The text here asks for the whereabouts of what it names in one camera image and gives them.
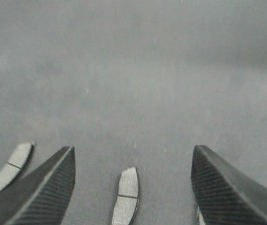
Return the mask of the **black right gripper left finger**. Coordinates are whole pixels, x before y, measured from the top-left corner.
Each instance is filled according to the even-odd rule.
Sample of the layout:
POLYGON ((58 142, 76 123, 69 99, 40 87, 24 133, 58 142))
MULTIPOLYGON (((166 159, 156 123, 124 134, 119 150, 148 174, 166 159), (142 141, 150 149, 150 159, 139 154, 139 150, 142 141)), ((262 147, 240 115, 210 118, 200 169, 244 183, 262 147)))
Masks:
POLYGON ((65 146, 0 191, 0 225, 60 225, 75 185, 75 148, 65 146))

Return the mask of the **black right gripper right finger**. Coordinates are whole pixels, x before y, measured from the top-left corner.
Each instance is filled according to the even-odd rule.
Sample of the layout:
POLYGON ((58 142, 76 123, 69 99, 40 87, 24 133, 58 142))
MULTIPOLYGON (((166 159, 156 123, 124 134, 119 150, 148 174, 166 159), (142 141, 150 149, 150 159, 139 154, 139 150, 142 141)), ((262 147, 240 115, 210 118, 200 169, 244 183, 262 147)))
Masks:
POLYGON ((206 225, 267 225, 267 188, 205 145, 196 145, 192 189, 206 225))

